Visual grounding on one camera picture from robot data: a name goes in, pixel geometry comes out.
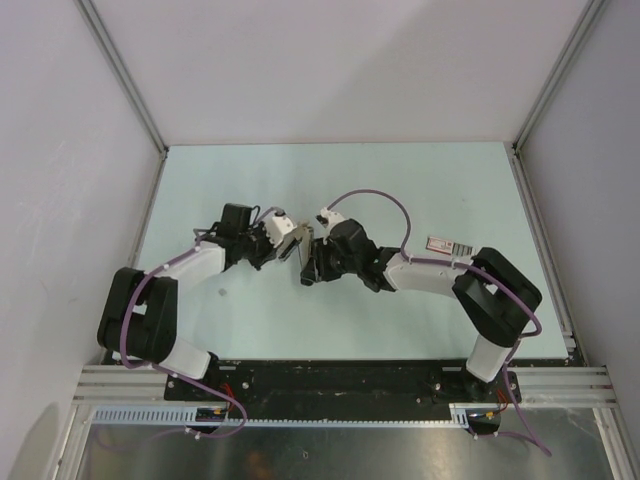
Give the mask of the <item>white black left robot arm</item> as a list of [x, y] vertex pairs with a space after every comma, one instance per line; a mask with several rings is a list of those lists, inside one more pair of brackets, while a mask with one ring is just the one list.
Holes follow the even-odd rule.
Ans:
[[214, 355], [178, 332], [179, 298], [203, 282], [245, 261], [259, 270], [286, 260], [311, 232], [284, 210], [227, 203], [208, 229], [194, 231], [184, 253], [146, 272], [123, 267], [113, 276], [97, 330], [97, 342], [116, 352], [125, 366], [156, 365], [174, 376], [186, 376], [197, 398], [214, 397], [220, 374], [211, 369]]

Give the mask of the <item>red white staple box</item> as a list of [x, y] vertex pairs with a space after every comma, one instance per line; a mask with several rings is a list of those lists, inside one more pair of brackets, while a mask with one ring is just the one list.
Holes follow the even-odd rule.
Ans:
[[473, 256], [478, 251], [478, 249], [474, 246], [434, 236], [429, 236], [427, 238], [426, 249], [442, 255], [449, 255], [453, 257]]

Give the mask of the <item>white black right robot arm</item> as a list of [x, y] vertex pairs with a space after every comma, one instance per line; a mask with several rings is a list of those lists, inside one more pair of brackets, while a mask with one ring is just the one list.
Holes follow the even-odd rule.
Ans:
[[498, 250], [481, 248], [460, 260], [440, 253], [411, 258], [400, 248], [381, 247], [353, 219], [324, 221], [317, 238], [307, 227], [307, 248], [300, 283], [312, 286], [356, 276], [369, 290], [418, 291], [456, 299], [476, 329], [477, 337], [460, 373], [463, 393], [484, 401], [497, 389], [497, 377], [525, 336], [542, 302], [540, 290]]

